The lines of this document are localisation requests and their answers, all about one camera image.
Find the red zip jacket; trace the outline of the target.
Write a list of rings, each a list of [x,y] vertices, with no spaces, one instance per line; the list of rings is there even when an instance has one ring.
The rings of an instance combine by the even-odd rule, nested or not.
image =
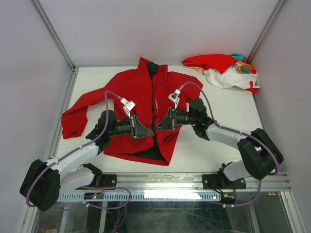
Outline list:
[[[104,151],[106,155],[154,165],[168,166],[179,134],[179,128],[173,131],[156,130],[155,126],[166,116],[174,103],[168,98],[181,85],[178,107],[186,110],[187,103],[199,98],[203,84],[190,75],[168,71],[167,65],[156,65],[140,58],[138,67],[116,74],[104,87],[84,93],[71,108],[62,114],[62,135],[64,139],[79,137],[87,124],[87,110],[105,100],[105,91],[111,91],[136,105],[131,110],[139,121],[153,135],[134,139],[130,135],[114,136]]]

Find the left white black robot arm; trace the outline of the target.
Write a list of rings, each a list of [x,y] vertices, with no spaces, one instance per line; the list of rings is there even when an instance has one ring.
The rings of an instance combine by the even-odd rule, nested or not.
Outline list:
[[[137,140],[153,135],[137,115],[117,120],[112,110],[102,112],[94,129],[72,150],[45,162],[37,159],[31,163],[20,188],[29,207],[49,210],[63,194],[82,186],[98,188],[102,171],[87,163],[107,149],[112,138],[128,135]]]

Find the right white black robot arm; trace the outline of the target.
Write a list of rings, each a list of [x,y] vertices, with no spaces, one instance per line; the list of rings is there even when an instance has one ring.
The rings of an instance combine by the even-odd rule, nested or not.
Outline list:
[[[241,155],[240,161],[222,164],[216,176],[207,179],[211,189],[232,188],[234,182],[247,177],[261,181],[272,171],[277,172],[284,161],[282,153],[265,130],[257,128],[243,132],[223,126],[207,115],[202,99],[191,100],[188,111],[170,107],[155,128],[172,131],[181,125],[191,125],[199,138],[230,146]]]

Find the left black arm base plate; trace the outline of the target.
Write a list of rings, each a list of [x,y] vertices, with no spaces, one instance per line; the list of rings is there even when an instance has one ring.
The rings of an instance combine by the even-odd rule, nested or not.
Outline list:
[[[94,179],[89,185],[84,185],[82,187],[77,188],[79,189],[100,189],[106,187],[116,187],[117,185],[117,174],[102,174],[102,175],[95,175]]]

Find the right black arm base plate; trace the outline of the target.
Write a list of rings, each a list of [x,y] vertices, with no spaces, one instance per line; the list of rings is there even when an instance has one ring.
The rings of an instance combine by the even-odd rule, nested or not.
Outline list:
[[[218,174],[203,174],[202,175],[203,189],[246,189],[246,182],[244,178],[239,178],[234,181],[230,181],[228,178]]]

